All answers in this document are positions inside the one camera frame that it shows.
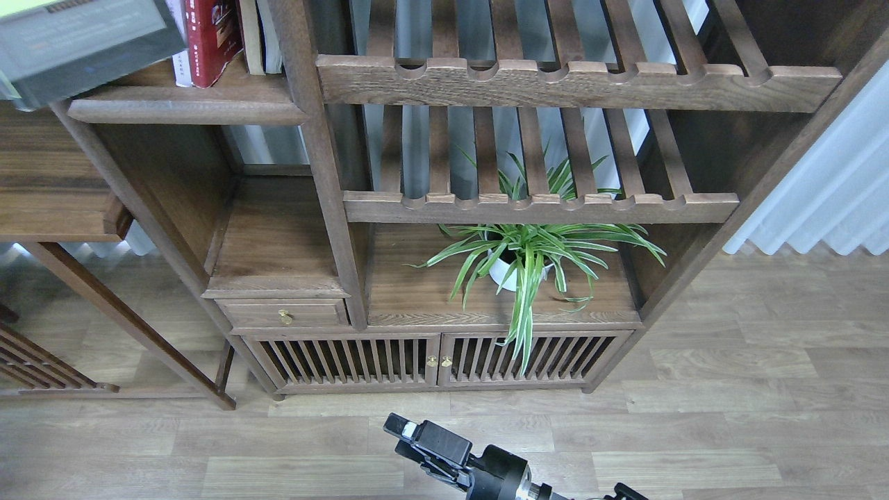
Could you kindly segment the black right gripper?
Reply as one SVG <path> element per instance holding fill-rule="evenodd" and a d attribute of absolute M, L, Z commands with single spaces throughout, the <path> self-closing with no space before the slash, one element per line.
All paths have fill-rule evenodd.
<path fill-rule="evenodd" d="M 416 424 L 394 412 L 383 429 L 399 440 L 394 452 L 467 499 L 534 498 L 528 462 L 514 453 L 489 445 L 482 456 L 474 456 L 469 440 L 429 420 Z"/>

